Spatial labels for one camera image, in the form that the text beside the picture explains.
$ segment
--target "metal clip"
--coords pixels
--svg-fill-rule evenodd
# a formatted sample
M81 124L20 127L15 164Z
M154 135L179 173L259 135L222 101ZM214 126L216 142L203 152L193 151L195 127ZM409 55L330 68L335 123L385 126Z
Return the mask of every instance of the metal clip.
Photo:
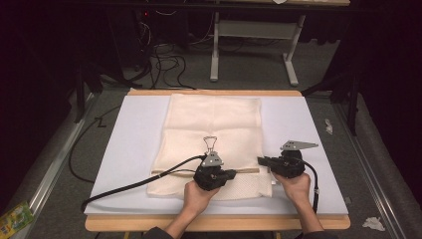
M289 140L282 147L280 147L280 149L281 150L300 150L300 149L305 149L305 148L310 148L310 147L317 147L317 143Z
M209 154L212 151L214 151L214 144L215 144L215 141L217 141L217 137L216 136L206 136L206 137L204 137L204 141L207 144L207 148L208 148L207 152L205 152L205 153Z

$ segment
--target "beige cloth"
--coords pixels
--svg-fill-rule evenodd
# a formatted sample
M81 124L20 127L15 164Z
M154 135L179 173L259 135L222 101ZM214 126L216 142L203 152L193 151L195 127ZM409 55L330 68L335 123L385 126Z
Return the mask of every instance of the beige cloth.
M257 156L263 156L260 108L257 99L172 95L160 151L151 171L167 170L189 157L204 154L208 148L203 138L216 136L214 150L224 161L223 169L259 168L260 172L237 174L213 199L271 196L271 174L257 161ZM193 160L180 168L195 170L199 163L200 159ZM149 183L147 193L182 196L184 184L190 180L170 174Z

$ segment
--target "white table surface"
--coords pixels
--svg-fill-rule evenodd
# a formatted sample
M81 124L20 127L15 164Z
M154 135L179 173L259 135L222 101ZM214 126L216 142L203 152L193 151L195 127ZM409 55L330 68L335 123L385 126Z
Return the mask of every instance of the white table surface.
M263 152L279 156L280 146L288 140L314 142L319 146L301 150L303 159L318 173L318 214L346 215L347 208L317 134L307 102L303 97L259 98L264 134ZM149 177L158 153L161 129L170 96L126 96L117 117L94 185L92 196L139 182ZM314 179L313 173L306 172ZM211 201L204 214L291 215L296 210L281 185L273 186L273 197L235 201ZM313 199L311 186L310 200ZM146 194L146 186L91 202L87 215L177 214L180 198L157 198Z

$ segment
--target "wooden table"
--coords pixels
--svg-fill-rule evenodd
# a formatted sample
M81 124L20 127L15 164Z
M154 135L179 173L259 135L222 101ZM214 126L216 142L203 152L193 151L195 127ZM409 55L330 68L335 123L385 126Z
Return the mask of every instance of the wooden table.
M300 97L297 91L130 91L129 96L168 96L173 93L210 96L283 96ZM175 215L89 215L89 231L147 231L152 227L164 228ZM319 215L325 229L346 229L348 215ZM200 215L187 231L281 231L301 229L298 215Z

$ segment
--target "hand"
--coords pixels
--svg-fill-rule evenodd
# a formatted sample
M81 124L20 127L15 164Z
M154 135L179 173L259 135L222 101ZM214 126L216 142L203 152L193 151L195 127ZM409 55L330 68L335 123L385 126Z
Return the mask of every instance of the hand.
M195 181L186 183L184 190L184 204L181 212L165 228L165 231L173 238L182 236L187 226L208 206L211 198L220 190L205 191Z
M286 195L294 203L308 202L310 200L311 178L305 172L294 178L285 178L273 173L285 188Z
M195 181L186 183L182 211L192 213L195 216L201 214L207 208L211 198L217 194L219 190L220 188L211 191L203 190Z
M276 173L274 176L279 180L285 188L286 195L294 203L299 214L302 230L304 234L323 231L317 215L310 203L310 186L311 178L306 173L294 178L285 178Z

